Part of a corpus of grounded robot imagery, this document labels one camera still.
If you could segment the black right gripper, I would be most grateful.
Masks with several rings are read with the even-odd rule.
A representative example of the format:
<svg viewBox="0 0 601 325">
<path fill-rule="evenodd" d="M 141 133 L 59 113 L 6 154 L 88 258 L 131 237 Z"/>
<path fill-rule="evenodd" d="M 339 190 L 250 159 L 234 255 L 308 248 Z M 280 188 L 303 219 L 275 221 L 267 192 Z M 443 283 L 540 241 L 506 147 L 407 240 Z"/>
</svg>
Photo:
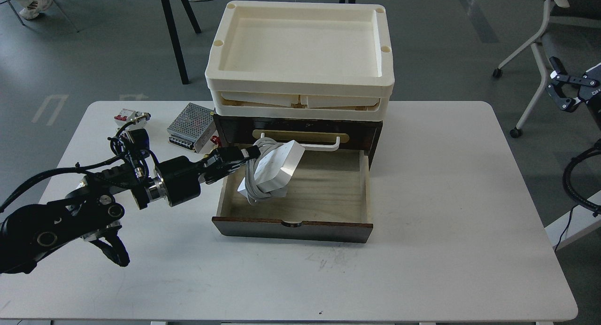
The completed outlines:
<svg viewBox="0 0 601 325">
<path fill-rule="evenodd" d="M 552 82 L 547 86 L 547 93 L 556 106 L 571 113 L 583 101 L 595 124 L 601 128 L 601 63 L 589 68 L 582 77 L 576 77 L 567 73 L 559 58 L 550 57 L 549 62 L 554 71 L 550 73 Z"/>
</svg>

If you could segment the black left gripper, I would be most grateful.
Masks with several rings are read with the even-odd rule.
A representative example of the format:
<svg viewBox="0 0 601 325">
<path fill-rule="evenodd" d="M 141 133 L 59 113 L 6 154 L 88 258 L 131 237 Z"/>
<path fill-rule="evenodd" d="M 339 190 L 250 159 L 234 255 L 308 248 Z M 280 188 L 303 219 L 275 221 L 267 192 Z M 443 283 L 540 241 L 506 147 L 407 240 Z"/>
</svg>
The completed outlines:
<svg viewBox="0 0 601 325">
<path fill-rule="evenodd" d="M 198 197 L 201 183 L 210 185 L 234 173 L 251 159 L 261 156 L 259 147 L 218 147 L 208 154 L 205 162 L 191 162 L 186 156 L 178 156 L 155 166 L 157 177 L 162 182 L 164 197 L 174 207 Z"/>
</svg>

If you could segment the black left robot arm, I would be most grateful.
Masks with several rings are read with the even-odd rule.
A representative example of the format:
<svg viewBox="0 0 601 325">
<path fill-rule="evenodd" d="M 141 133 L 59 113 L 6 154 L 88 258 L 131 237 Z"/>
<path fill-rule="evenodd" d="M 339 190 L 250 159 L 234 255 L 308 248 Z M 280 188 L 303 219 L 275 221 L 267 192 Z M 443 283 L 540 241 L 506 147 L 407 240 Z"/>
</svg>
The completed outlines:
<svg viewBox="0 0 601 325">
<path fill-rule="evenodd" d="M 199 162 L 186 156 L 158 162 L 143 128 L 149 119 L 148 113 L 139 111 L 116 116 L 121 126 L 108 139 L 112 158 L 41 172 L 9 195 L 2 211 L 44 179 L 73 173 L 84 176 L 82 185 L 64 199 L 26 205 L 6 217 L 1 223 L 2 273 L 28 274 L 41 259 L 75 239 L 85 239 L 126 267 L 129 255 L 118 237 L 125 209 L 116 202 L 116 194 L 131 192 L 139 209 L 159 199 L 174 207 L 198 197 L 202 183 L 212 184 L 260 158 L 258 147 L 218 147 Z"/>
</svg>

